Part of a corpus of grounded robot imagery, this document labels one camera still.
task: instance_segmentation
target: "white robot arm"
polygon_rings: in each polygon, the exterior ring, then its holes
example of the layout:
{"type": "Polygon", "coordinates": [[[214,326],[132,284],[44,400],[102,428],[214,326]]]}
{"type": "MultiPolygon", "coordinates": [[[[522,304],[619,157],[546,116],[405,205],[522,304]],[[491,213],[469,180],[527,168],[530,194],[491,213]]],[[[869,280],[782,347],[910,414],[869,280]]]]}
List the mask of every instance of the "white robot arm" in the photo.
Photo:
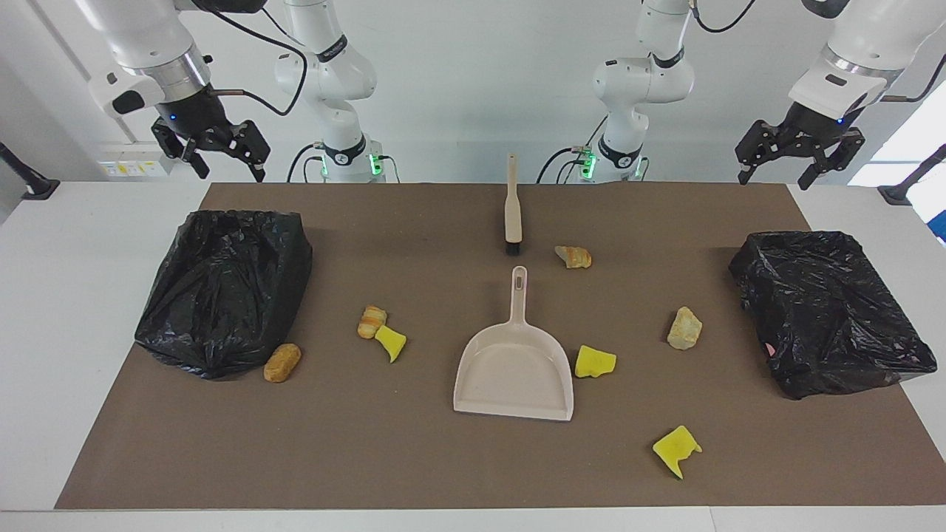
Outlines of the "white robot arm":
{"type": "Polygon", "coordinates": [[[794,103],[778,126],[756,121],[736,148],[739,181],[782,156],[813,157],[798,180],[808,188],[831,170],[843,170],[864,144],[853,121],[880,101],[913,62],[926,39],[946,23],[943,0],[802,0],[834,19],[834,32],[789,93],[794,103]],[[831,155],[825,150],[837,145],[831,155]]]}
{"type": "MultiPolygon", "coordinates": [[[[284,0],[284,4],[293,36],[307,48],[302,98],[315,112],[324,136],[324,177],[338,183],[385,181],[378,159],[381,146],[361,130],[358,113],[348,103],[375,92],[374,67],[348,43],[333,0],[284,0]]],[[[299,58],[280,56],[275,68],[279,86],[291,93],[303,68],[299,58]]]]}
{"type": "Polygon", "coordinates": [[[679,101],[693,88],[693,68],[683,53],[689,1],[643,0],[642,4],[637,33],[650,54],[611,60],[595,71],[595,94],[607,107],[607,126],[595,147],[594,171],[583,175],[580,183],[628,179],[649,125],[637,106],[679,101]]]}
{"type": "MultiPolygon", "coordinates": [[[[93,98],[105,113],[119,116],[155,107],[160,117],[151,130],[168,157],[184,160],[204,178],[210,168],[197,150],[220,151],[246,163],[256,181],[263,180],[269,145],[251,120],[234,125],[227,119],[210,85],[211,59],[201,55],[178,18],[179,10],[196,9],[195,2],[75,1],[117,63],[90,81],[93,98]]],[[[201,9],[245,13],[259,11],[265,3],[199,2],[201,9]]]]}

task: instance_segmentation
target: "bread piece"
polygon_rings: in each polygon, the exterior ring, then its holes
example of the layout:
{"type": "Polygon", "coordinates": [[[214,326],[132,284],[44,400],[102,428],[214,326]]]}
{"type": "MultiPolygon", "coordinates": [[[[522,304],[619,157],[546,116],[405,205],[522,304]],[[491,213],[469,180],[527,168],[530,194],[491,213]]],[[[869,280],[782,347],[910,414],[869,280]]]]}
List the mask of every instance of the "bread piece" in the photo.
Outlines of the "bread piece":
{"type": "Polygon", "coordinates": [[[361,321],[358,323],[358,336],[365,340],[371,340],[377,334],[377,330],[388,321],[388,313],[384,310],[368,305],[361,314],[361,321]]]}
{"type": "Polygon", "coordinates": [[[591,253],[583,247],[555,246],[555,254],[565,261],[568,269],[591,266],[591,253]]]}
{"type": "Polygon", "coordinates": [[[269,382],[282,382],[289,378],[302,358],[302,349],[296,344],[282,344],[272,353],[263,367],[263,379],[269,382]]]}

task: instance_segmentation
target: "sponge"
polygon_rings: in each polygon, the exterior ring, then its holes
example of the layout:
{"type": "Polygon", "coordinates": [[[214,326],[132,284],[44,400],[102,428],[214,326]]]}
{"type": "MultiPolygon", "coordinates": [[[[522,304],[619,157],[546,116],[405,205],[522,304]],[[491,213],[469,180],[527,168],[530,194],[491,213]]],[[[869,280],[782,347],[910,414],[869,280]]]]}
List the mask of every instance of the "sponge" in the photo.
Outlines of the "sponge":
{"type": "Polygon", "coordinates": [[[674,472],[676,478],[683,480],[683,471],[680,470],[680,460],[686,460],[693,451],[703,452],[700,444],[696,443],[693,434],[686,427],[680,425],[669,434],[663,436],[654,444],[654,452],[663,460],[663,463],[674,472]]]}
{"type": "Polygon", "coordinates": [[[403,334],[394,331],[386,325],[382,325],[375,333],[375,340],[381,342],[381,345],[388,351],[388,356],[391,357],[391,364],[397,360],[397,356],[401,354],[401,349],[404,348],[404,345],[408,342],[408,337],[403,334]]]}
{"type": "Polygon", "coordinates": [[[582,346],[578,350],[578,362],[575,363],[575,377],[600,377],[614,371],[618,357],[598,349],[582,346]]]}

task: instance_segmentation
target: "trash bag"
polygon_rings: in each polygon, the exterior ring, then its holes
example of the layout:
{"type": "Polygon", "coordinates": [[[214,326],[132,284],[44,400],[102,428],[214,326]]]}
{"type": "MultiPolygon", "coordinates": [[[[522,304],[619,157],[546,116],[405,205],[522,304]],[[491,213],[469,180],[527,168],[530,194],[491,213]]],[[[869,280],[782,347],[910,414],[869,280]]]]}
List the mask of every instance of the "trash bag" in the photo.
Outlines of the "trash bag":
{"type": "Polygon", "coordinates": [[[265,364],[289,334],[311,268],[299,214],[192,212],[158,269],[134,339],[202,379],[265,364]]]}
{"type": "Polygon", "coordinates": [[[937,370],[932,351],[850,235],[749,235],[729,264],[772,377],[793,399],[937,370]]]}

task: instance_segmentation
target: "white dustpan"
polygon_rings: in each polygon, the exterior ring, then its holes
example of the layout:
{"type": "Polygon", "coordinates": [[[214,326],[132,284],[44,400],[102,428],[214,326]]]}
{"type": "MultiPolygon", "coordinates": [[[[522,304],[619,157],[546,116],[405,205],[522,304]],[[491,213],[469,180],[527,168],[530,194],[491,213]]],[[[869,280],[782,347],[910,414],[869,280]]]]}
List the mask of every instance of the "white dustpan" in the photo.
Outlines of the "white dustpan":
{"type": "Polygon", "coordinates": [[[525,267],[513,269],[509,321],[485,328],[466,345],[453,387],[453,410],[571,420],[569,359],[552,336],[526,323],[525,267]]]}

